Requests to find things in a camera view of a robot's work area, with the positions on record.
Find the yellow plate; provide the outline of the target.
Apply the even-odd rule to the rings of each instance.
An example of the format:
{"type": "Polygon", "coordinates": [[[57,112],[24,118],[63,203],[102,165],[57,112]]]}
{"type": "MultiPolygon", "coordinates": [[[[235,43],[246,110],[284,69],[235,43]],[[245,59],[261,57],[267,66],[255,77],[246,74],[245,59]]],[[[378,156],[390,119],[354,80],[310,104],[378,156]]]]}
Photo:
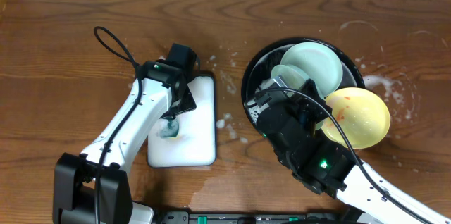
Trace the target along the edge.
{"type": "Polygon", "coordinates": [[[373,92],[357,87],[339,89],[326,97],[326,105],[354,149],[379,143],[390,128],[385,102],[373,92]]]}

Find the mint plate small red stain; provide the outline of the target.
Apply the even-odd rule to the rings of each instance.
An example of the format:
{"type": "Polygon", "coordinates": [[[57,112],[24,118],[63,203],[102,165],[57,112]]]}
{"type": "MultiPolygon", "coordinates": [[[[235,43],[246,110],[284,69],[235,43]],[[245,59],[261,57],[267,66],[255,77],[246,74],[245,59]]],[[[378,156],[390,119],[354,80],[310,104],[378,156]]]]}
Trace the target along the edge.
{"type": "Polygon", "coordinates": [[[306,73],[315,82],[321,97],[334,92],[342,81],[341,61],[335,52],[324,44],[296,44],[285,52],[280,63],[296,66],[306,73]]]}

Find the mint plate long red stain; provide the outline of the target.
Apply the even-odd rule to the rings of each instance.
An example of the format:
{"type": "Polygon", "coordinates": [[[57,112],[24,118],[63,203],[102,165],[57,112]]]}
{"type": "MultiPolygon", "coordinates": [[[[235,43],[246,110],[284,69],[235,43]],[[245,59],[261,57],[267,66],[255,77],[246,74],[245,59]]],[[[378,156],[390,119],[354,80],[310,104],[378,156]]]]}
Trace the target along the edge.
{"type": "Polygon", "coordinates": [[[279,76],[288,88],[301,90],[307,80],[313,80],[316,84],[319,96],[324,99],[326,95],[322,92],[322,83],[319,81],[319,75],[312,70],[301,69],[292,64],[276,65],[271,71],[271,78],[279,76]]]}

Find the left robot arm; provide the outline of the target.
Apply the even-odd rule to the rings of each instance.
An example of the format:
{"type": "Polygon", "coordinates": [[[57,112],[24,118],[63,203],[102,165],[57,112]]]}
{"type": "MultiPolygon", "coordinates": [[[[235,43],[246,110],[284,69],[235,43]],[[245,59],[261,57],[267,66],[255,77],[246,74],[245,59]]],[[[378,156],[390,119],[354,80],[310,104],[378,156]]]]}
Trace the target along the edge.
{"type": "Polygon", "coordinates": [[[128,173],[158,119],[179,113],[192,66],[147,61],[105,130],[54,169],[54,223],[151,223],[154,210],[132,200],[128,173]]]}

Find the green sponge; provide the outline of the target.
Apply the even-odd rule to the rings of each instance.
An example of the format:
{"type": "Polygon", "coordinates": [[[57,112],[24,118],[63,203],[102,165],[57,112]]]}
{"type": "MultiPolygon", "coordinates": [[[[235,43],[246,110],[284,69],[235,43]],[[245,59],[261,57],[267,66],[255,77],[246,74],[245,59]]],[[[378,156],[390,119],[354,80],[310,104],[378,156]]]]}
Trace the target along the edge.
{"type": "Polygon", "coordinates": [[[179,129],[180,125],[177,119],[163,119],[161,121],[161,127],[158,131],[158,136],[160,136],[160,138],[177,137],[179,129]]]}

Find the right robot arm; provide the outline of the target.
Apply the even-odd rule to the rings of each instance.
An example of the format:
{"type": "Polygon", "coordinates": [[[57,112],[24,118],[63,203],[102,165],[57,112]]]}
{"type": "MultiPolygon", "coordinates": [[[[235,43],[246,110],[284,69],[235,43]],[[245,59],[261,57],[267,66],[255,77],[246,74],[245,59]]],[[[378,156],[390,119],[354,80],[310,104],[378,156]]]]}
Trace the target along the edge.
{"type": "Polygon", "coordinates": [[[357,155],[358,149],[379,143],[390,127],[387,106],[363,84],[321,97],[313,80],[298,89],[271,82],[242,100],[278,161],[312,192],[325,193],[382,223],[450,222],[357,155]]]}

